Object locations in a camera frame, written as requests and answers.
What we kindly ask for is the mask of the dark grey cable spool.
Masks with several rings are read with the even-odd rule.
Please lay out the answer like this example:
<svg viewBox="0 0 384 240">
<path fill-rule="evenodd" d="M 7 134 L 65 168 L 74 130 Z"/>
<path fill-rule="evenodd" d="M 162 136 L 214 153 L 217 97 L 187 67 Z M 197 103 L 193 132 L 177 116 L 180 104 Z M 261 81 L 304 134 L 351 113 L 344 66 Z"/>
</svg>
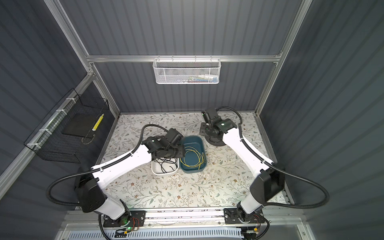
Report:
<svg viewBox="0 0 384 240">
<path fill-rule="evenodd" d="M 200 135 L 205 137 L 206 141 L 213 146 L 223 147 L 226 145 L 223 141 L 224 134 L 217 127 L 208 123 L 201 123 Z"/>
</svg>

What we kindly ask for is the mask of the white plastic tray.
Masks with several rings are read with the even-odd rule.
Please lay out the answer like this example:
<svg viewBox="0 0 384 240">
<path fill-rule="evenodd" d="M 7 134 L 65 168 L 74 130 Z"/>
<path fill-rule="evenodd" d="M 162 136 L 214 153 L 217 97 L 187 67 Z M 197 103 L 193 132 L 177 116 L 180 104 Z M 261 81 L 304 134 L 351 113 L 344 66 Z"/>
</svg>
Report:
<svg viewBox="0 0 384 240">
<path fill-rule="evenodd" d="M 155 176 L 167 177 L 177 173 L 180 169 L 179 159 L 154 159 L 151 161 L 151 170 Z"/>
</svg>

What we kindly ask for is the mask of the teal plastic tray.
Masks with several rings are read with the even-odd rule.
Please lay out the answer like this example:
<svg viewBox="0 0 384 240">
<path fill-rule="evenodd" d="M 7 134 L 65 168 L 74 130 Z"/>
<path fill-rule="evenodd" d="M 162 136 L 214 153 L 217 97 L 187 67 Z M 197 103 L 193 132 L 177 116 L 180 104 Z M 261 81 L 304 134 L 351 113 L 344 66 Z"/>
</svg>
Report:
<svg viewBox="0 0 384 240">
<path fill-rule="evenodd" d="M 203 140 L 198 136 L 187 136 L 182 140 L 185 155 L 180 159 L 181 169 L 186 174 L 199 173 L 207 165 Z"/>
</svg>

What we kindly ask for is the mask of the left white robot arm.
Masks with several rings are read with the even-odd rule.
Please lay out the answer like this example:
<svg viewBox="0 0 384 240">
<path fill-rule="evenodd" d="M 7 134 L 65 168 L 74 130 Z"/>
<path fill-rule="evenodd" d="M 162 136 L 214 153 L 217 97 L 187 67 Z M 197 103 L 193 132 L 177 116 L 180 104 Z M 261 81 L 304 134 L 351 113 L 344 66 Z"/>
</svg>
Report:
<svg viewBox="0 0 384 240">
<path fill-rule="evenodd" d="M 86 172 L 68 175 L 52 182 L 46 190 L 47 199 L 57 205 L 81 207 L 84 213 L 95 212 L 99 216 L 109 217 L 126 226 L 132 219 L 129 208 L 122 200 L 109 195 L 105 188 L 122 175 L 153 160 L 178 159 L 185 154 L 182 146 L 184 136 L 179 131 L 157 126 L 166 132 L 165 135 L 145 139 L 144 131 L 148 127 L 150 125 L 143 126 L 133 150 L 103 164 L 95 165 Z M 78 199 L 76 203 L 61 201 L 52 195 L 56 185 L 69 179 L 75 179 L 74 190 Z"/>
</svg>

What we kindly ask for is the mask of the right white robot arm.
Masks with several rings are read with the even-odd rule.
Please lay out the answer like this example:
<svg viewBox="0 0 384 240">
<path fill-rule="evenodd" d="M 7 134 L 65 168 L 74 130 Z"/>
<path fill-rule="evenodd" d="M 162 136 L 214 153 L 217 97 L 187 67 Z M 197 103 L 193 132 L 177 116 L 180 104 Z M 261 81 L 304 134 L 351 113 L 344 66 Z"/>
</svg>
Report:
<svg viewBox="0 0 384 240">
<path fill-rule="evenodd" d="M 315 209 L 327 204 L 330 200 L 329 192 L 320 184 L 309 179 L 290 174 L 278 163 L 263 155 L 243 135 L 242 122 L 234 123 L 231 119 L 222 119 L 217 108 L 202 111 L 204 123 L 201 125 L 201 135 L 214 146 L 230 147 L 246 164 L 254 176 L 249 194 L 237 204 L 237 217 L 241 222 L 248 222 L 250 218 L 264 207 L 275 206 L 290 209 Z M 307 183 L 324 194 L 324 198 L 314 204 L 297 205 L 271 202 L 271 198 L 285 188 L 286 177 L 292 177 Z"/>
</svg>

